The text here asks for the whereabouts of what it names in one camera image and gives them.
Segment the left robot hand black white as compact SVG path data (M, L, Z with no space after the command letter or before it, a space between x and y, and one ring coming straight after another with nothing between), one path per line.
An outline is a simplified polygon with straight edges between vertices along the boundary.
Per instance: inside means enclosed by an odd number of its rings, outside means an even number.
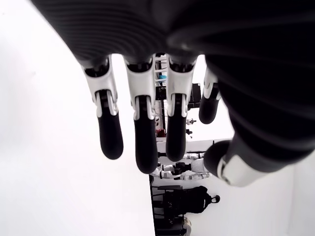
M154 128L155 53L168 78L166 155L183 158L185 121L197 57L206 75L199 118L218 101L234 129L205 153L207 171L232 186L295 164L315 149L315 3L312 0L35 0L84 70L104 155L124 145L112 54L126 65L139 170L158 163Z

